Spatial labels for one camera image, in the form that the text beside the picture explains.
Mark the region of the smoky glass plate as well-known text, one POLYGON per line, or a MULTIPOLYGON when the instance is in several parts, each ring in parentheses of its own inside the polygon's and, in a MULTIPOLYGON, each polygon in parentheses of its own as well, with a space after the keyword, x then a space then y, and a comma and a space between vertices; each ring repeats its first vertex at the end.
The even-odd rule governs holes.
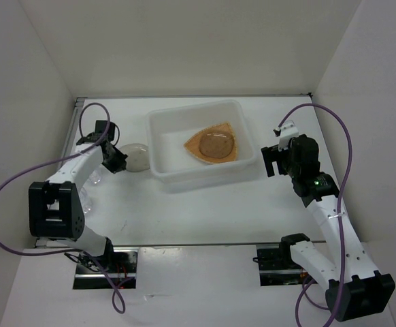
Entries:
POLYGON ((234 137, 229 132, 211 131, 202 135, 199 141, 199 151, 206 157, 222 159, 231 154, 234 145, 234 137))
POLYGON ((140 143, 126 144, 119 150, 127 156, 126 171, 143 172, 150 169, 148 146, 140 143))

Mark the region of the woven bamboo fan tray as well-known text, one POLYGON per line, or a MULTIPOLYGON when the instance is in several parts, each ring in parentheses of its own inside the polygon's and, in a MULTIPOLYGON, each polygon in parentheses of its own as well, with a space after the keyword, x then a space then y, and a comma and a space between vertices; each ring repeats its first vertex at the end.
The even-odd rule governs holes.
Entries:
POLYGON ((205 129, 202 129, 201 131, 197 132, 194 136, 192 136, 189 140, 187 140, 184 143, 184 148, 195 159, 198 159, 199 161, 205 162, 207 164, 223 164, 223 163, 227 163, 227 162, 236 161, 237 156, 238 156, 236 135, 235 135, 235 132, 229 122, 220 123, 220 124, 213 125, 213 126, 205 128, 205 129), (211 132, 211 131, 225 131, 225 132, 229 132, 230 134, 233 135, 234 140, 235 140, 235 145, 234 145, 233 151, 231 152, 231 154, 229 156, 222 158, 222 159, 213 159, 211 157, 206 157, 200 153, 199 141, 200 141, 202 135, 204 135, 204 133, 211 132))

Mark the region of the translucent white plastic bin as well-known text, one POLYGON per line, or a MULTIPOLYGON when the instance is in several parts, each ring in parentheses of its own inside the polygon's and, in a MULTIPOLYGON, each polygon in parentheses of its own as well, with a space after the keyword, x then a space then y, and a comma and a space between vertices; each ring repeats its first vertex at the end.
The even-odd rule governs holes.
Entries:
POLYGON ((166 184, 208 185, 258 159, 242 107, 232 99, 149 112, 146 133, 150 171, 166 184))

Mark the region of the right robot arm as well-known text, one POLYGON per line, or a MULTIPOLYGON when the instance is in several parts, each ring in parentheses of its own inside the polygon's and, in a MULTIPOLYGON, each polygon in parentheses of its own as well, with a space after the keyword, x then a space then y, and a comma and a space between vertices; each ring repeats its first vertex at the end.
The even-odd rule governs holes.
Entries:
POLYGON ((318 143, 300 135, 285 149, 261 149, 268 176, 289 176, 295 193, 315 218, 328 245, 328 260, 302 233, 282 237, 278 259, 281 265, 301 266, 325 292, 325 301, 335 320, 348 320, 381 313, 395 282, 382 274, 363 248, 346 210, 339 204, 339 189, 332 176, 320 169, 318 143))

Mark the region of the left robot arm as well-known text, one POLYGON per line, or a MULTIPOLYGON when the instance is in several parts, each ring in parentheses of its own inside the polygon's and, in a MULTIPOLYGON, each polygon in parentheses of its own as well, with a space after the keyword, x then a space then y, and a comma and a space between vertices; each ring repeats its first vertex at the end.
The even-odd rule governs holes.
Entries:
POLYGON ((112 143, 117 126, 97 120, 94 132, 76 143, 76 156, 44 182, 29 187, 29 230, 32 236, 57 240, 64 245, 85 251, 91 264, 100 272, 115 266, 116 256, 109 238, 86 226, 79 197, 89 176, 104 166, 112 174, 127 167, 127 155, 112 143))

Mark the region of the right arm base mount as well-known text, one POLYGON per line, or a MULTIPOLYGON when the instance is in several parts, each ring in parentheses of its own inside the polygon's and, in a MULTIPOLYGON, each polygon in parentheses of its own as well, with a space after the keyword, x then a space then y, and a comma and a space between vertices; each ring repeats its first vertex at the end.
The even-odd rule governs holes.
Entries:
POLYGON ((252 261, 259 268, 261 287, 300 285, 307 277, 307 272, 297 264, 283 260, 277 243, 259 244, 257 254, 252 261))

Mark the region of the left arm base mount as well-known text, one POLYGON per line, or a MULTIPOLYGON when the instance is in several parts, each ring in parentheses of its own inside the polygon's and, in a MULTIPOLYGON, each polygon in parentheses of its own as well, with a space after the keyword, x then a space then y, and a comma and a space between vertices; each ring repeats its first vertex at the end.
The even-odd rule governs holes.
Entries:
POLYGON ((108 264, 98 258, 102 269, 87 256, 82 254, 65 253, 65 256, 76 265, 73 289, 74 290, 101 290, 111 289, 105 278, 107 273, 113 284, 119 289, 135 289, 137 282, 137 248, 114 248, 114 257, 108 264))

